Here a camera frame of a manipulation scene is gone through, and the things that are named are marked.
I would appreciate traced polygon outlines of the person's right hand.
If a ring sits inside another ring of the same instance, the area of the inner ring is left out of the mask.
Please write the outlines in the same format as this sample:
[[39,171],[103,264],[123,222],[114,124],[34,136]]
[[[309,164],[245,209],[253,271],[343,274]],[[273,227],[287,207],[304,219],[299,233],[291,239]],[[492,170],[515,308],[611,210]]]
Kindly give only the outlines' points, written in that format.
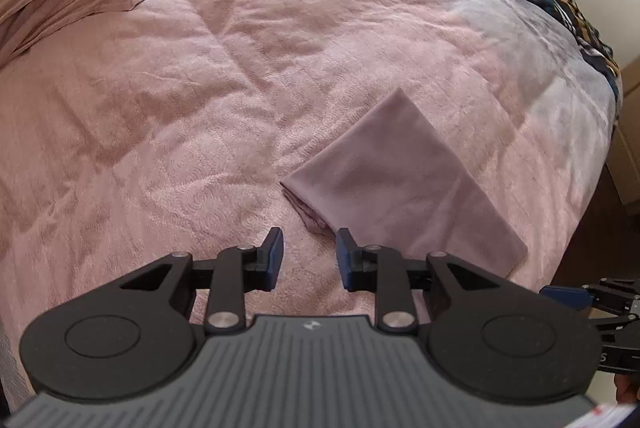
[[640,375],[614,376],[615,397],[618,404],[634,404],[640,401]]

